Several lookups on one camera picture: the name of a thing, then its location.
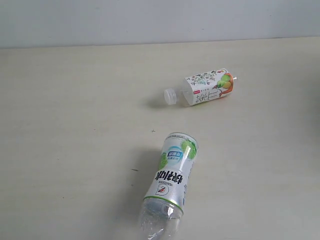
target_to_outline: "bottle cap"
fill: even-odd
[[[168,105],[177,103],[177,94],[173,88],[167,88],[164,90],[164,100]]]

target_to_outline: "plastic bottle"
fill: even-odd
[[[197,141],[187,134],[174,132],[165,139],[158,171],[143,199],[139,240],[170,240],[177,232],[197,153]]]
[[[176,104],[181,96],[192,106],[227,96],[234,88],[234,80],[226,69],[208,71],[186,77],[181,90],[164,90],[164,99],[168,105]]]

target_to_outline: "white table surface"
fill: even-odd
[[[162,102],[221,67],[231,95]],[[318,240],[319,91],[318,37],[0,50],[0,239],[132,240],[163,141],[186,132],[177,240]]]

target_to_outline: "white wall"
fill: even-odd
[[[320,36],[319,0],[0,0],[0,48]]]

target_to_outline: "bottle label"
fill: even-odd
[[[159,169],[144,198],[164,199],[183,211],[187,184],[198,152],[197,141],[184,133],[165,139]]]
[[[234,88],[232,75],[224,68],[186,77],[193,91],[192,105],[222,98]]]

